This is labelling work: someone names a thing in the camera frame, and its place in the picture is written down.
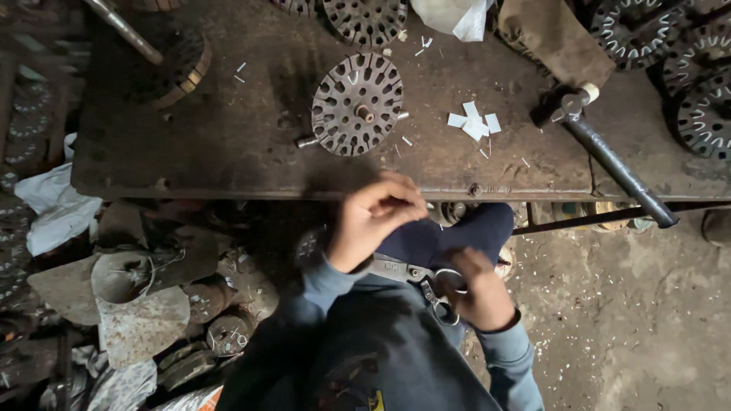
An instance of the metal frame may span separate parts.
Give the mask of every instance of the metal frame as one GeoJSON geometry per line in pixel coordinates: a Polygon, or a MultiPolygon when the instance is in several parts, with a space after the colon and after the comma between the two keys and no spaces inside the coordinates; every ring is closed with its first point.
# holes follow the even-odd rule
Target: metal frame
{"type": "MultiPolygon", "coordinates": [[[[665,203],[665,205],[673,212],[705,210],[708,208],[723,208],[731,206],[731,201],[677,201],[665,203]]],[[[611,213],[597,214],[595,216],[579,217],[576,219],[567,219],[557,222],[549,222],[546,224],[533,223],[533,208],[531,203],[527,204],[528,208],[528,227],[516,228],[512,231],[513,235],[525,235],[544,233],[546,231],[562,230],[564,228],[581,227],[583,225],[603,224],[607,222],[615,222],[626,219],[636,219],[647,216],[648,213],[642,207],[627,208],[625,210],[612,211],[611,213]]]]}

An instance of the blue jacket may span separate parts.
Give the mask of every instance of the blue jacket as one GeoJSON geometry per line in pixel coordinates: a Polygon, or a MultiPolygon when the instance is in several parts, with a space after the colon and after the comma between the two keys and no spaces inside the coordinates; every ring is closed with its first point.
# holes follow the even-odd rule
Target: blue jacket
{"type": "Polygon", "coordinates": [[[544,409],[519,322],[477,331],[489,391],[459,352],[463,332],[440,324],[414,285],[322,258],[259,324],[216,411],[544,409]]]}

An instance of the hammer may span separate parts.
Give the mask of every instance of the hammer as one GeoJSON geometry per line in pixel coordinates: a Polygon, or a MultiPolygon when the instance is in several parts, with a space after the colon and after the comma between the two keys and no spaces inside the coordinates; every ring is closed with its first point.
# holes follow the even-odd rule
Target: hammer
{"type": "Polygon", "coordinates": [[[680,218],[622,162],[617,153],[609,148],[602,136],[581,115],[583,108],[598,96],[599,89],[596,86],[584,83],[580,88],[563,94],[560,101],[554,98],[552,102],[534,111],[534,121],[538,127],[549,122],[562,123],[614,181],[652,216],[658,227],[669,228],[676,225],[680,218]]]}

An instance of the concrete floor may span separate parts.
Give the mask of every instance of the concrete floor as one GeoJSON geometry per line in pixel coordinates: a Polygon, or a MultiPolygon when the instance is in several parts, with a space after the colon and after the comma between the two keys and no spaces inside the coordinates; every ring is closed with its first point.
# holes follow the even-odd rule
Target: concrete floor
{"type": "MultiPolygon", "coordinates": [[[[682,217],[644,234],[562,230],[510,239],[518,261],[507,285],[535,346],[548,410],[729,409],[731,251],[702,239],[702,212],[682,217]]],[[[266,233],[291,228],[276,218],[266,224],[266,233]]],[[[283,261],[290,247],[267,245],[259,254],[283,261]]],[[[257,259],[255,252],[228,260],[220,272],[261,320],[277,298],[257,259]]],[[[489,385],[474,334],[463,352],[489,385]]]]}

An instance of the workbench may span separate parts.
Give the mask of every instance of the workbench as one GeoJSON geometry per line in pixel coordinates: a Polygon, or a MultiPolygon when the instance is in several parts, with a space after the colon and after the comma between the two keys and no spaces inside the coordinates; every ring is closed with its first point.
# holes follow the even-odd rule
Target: workbench
{"type": "MultiPolygon", "coordinates": [[[[340,157],[294,144],[312,133],[309,108],[319,82],[357,52],[324,19],[288,15],[263,1],[195,1],[170,15],[202,28],[213,47],[208,74],[167,109],[125,103],[118,79],[126,73],[116,62],[131,48],[111,29],[96,35],[72,174],[79,192],[108,199],[336,198],[389,168],[411,176],[432,200],[626,197],[568,131],[533,125],[529,111],[552,80],[489,34],[462,43],[425,27],[410,10],[408,38],[387,46],[410,117],[373,150],[340,157]],[[421,36],[433,42],[416,56],[421,36]],[[462,103],[472,100],[481,115],[497,114],[501,132],[476,142],[447,126],[449,113],[463,115],[462,103]],[[475,183],[482,194],[473,197],[475,183]]],[[[673,140],[644,71],[614,73],[586,116],[661,198],[731,199],[728,163],[696,157],[673,140]]]]}

